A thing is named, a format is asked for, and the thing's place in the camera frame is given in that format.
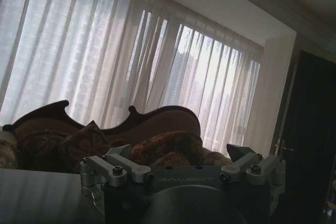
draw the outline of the sofa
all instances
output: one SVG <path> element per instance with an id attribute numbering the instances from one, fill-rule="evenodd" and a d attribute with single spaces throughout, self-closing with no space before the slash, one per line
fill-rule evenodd
<path id="1" fill-rule="evenodd" d="M 142 165 L 229 164 L 222 154 L 202 147 L 197 116 L 181 106 L 141 114 L 129 107 L 128 118 L 111 129 L 94 121 L 70 118 L 66 100 L 34 110 L 0 131 L 0 167 L 78 173 L 85 156 L 102 156 L 111 147 L 130 144 L 131 160 Z"/>

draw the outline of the wall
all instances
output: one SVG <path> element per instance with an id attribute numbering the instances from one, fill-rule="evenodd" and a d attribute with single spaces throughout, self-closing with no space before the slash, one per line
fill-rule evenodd
<path id="1" fill-rule="evenodd" d="M 267 156 L 281 104 L 296 33 L 266 40 L 244 145 Z"/>

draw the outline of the patterned cushion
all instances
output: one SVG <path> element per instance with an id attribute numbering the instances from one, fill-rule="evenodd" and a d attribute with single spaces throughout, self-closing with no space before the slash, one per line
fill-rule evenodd
<path id="1" fill-rule="evenodd" d="M 182 153 L 169 152 L 163 157 L 159 158 L 155 163 L 159 166 L 188 166 L 190 165 L 186 156 Z"/>
<path id="2" fill-rule="evenodd" d="M 102 156 L 109 148 L 125 144 L 123 140 L 110 142 L 94 121 L 67 137 L 59 145 L 59 154 L 70 172 L 79 172 L 79 163 L 87 156 Z"/>
<path id="3" fill-rule="evenodd" d="M 64 141 L 67 133 L 45 129 L 23 135 L 18 143 L 22 162 L 19 169 L 66 172 L 60 159 L 57 146 Z"/>
<path id="4" fill-rule="evenodd" d="M 18 168 L 17 139 L 11 132 L 0 131 L 0 167 Z"/>
<path id="5" fill-rule="evenodd" d="M 231 159 L 219 152 L 209 152 L 204 156 L 203 165 L 230 165 Z"/>
<path id="6" fill-rule="evenodd" d="M 141 165 L 151 165 L 170 152 L 181 153 L 191 165 L 199 165 L 202 162 L 202 140 L 191 132 L 162 133 L 135 145 L 130 159 Z"/>

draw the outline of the silver metal bracket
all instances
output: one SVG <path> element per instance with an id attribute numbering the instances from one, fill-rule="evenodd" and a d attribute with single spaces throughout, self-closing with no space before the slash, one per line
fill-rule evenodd
<path id="1" fill-rule="evenodd" d="M 247 153 L 231 165 L 222 166 L 222 171 L 228 183 L 238 182 L 241 174 L 251 165 L 260 162 L 260 156 L 257 153 Z"/>
<path id="2" fill-rule="evenodd" d="M 138 165 L 129 159 L 130 145 L 110 148 L 104 159 L 98 156 L 85 157 L 80 163 L 82 193 L 90 199 L 94 206 L 104 215 L 104 194 L 101 186 L 106 182 L 110 186 L 119 187 L 127 182 L 127 175 L 135 183 L 145 183 L 151 169 Z"/>
<path id="3" fill-rule="evenodd" d="M 279 156 L 269 155 L 257 165 L 252 165 L 246 170 L 246 178 L 250 184 L 263 185 L 267 178 L 273 185 L 285 183 L 286 162 L 281 161 Z"/>

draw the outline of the curtain fold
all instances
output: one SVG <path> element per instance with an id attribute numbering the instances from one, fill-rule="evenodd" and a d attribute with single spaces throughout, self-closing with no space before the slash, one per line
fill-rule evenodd
<path id="1" fill-rule="evenodd" d="M 134 105 L 191 109 L 204 146 L 242 144 L 263 48 L 172 0 L 0 0 L 0 124 L 67 99 L 113 127 Z"/>

